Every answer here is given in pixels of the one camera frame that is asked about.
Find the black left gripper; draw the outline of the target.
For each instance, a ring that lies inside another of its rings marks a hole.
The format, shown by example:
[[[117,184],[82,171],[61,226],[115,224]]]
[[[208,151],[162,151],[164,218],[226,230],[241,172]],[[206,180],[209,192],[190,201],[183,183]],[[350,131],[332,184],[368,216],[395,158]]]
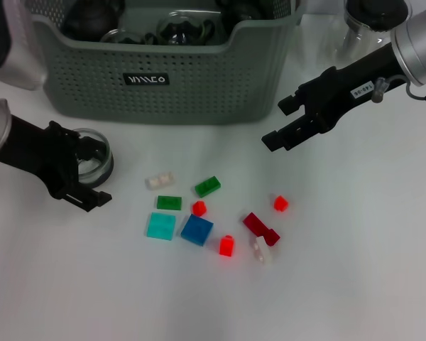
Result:
[[[77,147],[81,161],[107,158],[107,146],[102,141],[88,136],[80,138],[76,131],[65,129],[54,121],[41,129],[12,116],[11,130],[0,148],[0,162],[35,175],[52,197],[90,212],[110,202],[112,196],[80,187]]]

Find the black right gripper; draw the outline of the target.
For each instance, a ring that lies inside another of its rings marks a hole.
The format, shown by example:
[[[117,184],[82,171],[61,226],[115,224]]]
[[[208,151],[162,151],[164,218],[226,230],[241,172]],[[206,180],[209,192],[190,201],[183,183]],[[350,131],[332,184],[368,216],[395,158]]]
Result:
[[[305,114],[261,140],[271,152],[280,148],[289,151],[316,134],[330,131],[347,112],[370,100],[370,94],[358,98],[351,93],[353,90],[380,77],[401,73],[390,43],[347,67],[331,67],[279,101],[278,108],[284,115],[295,113],[302,105]]]

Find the glass teacup with black sleeve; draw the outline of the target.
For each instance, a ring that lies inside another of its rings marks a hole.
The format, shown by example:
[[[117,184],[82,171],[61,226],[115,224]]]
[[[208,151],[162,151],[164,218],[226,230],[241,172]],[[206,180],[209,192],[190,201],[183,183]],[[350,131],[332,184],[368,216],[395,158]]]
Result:
[[[145,45],[146,40],[143,36],[127,31],[122,28],[116,28],[106,33],[101,39],[101,43],[118,43],[131,45]]]
[[[172,13],[159,22],[156,37],[162,45],[205,45],[216,31],[215,23],[183,13]]]
[[[266,13],[259,0],[214,0],[222,18],[229,20],[262,20]]]
[[[93,129],[75,129],[75,132],[79,134],[79,139],[88,136],[106,144],[107,156],[104,161],[96,159],[81,161],[78,159],[78,145],[75,148],[79,182],[89,188],[97,188],[109,179],[114,170],[114,155],[111,146],[105,135]]]

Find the grey perforated storage bin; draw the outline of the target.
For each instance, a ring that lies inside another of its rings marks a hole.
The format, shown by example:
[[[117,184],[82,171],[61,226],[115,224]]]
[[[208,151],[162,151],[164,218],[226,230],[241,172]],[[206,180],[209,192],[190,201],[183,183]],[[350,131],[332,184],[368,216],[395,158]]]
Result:
[[[120,28],[156,33],[174,13],[211,20],[206,45],[73,40],[62,25],[76,0],[24,0],[48,66],[45,94],[59,113],[139,124],[235,124],[264,118],[307,0],[260,0],[263,20],[224,31],[214,0],[125,0]]]

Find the white toy brick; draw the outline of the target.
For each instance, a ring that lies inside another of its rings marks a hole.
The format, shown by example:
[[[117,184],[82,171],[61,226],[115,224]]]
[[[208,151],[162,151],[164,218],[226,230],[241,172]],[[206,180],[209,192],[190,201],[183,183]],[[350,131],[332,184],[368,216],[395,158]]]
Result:
[[[272,264],[273,255],[263,236],[250,238],[253,254],[262,264]]]
[[[146,187],[149,190],[159,190],[168,187],[175,182],[172,172],[159,173],[145,179]]]

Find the green toy brick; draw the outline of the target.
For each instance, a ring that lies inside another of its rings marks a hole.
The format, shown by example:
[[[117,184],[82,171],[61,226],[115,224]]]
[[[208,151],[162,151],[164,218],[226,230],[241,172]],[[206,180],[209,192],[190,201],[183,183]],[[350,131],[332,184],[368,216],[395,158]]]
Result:
[[[159,195],[156,201],[159,210],[181,210],[182,198],[178,196]]]
[[[221,183],[216,176],[206,179],[195,186],[195,192],[199,197],[205,197],[220,189]]]

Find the cyan square toy brick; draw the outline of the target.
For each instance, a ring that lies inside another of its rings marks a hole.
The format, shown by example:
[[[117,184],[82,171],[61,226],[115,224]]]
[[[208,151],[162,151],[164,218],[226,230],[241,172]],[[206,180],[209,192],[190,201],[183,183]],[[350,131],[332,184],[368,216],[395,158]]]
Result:
[[[146,236],[171,241],[175,231],[175,224],[175,215],[152,212],[148,220]]]

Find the long dark red toy brick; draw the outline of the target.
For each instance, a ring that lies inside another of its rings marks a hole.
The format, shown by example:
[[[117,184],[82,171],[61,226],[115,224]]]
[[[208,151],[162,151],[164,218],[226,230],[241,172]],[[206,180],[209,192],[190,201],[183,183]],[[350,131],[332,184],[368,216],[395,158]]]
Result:
[[[249,213],[242,220],[243,224],[256,236],[263,237],[269,247],[273,247],[280,239],[280,235],[268,228],[254,213]]]

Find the blue square toy brick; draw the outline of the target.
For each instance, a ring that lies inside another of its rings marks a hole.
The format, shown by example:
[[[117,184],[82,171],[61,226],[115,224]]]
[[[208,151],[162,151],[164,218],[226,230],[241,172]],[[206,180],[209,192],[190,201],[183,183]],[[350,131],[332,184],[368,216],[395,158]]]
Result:
[[[180,236],[193,244],[203,247],[214,224],[196,215],[190,215]]]

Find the clear glass flask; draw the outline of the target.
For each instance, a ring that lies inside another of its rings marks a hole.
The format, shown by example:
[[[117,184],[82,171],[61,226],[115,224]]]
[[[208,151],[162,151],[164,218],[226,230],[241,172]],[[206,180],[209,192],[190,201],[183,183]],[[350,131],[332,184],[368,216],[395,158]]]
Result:
[[[390,43],[391,30],[412,16],[409,0],[339,0],[339,13],[316,23],[308,38],[314,48],[302,51],[301,65],[322,72],[342,69]]]

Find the tall bright red toy brick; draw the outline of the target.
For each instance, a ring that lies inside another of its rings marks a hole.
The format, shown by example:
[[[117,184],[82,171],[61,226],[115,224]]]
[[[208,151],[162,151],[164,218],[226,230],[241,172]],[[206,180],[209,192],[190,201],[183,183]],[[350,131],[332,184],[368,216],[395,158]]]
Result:
[[[225,235],[219,243],[219,254],[222,256],[231,257],[234,252],[235,241],[231,235]]]

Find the dark clay teapot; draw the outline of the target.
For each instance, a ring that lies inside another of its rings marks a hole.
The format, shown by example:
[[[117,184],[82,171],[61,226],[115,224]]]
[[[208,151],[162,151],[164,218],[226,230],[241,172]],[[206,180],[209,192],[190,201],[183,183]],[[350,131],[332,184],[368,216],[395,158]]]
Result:
[[[126,0],[77,0],[60,30],[73,40],[99,42],[118,28],[125,8]]]

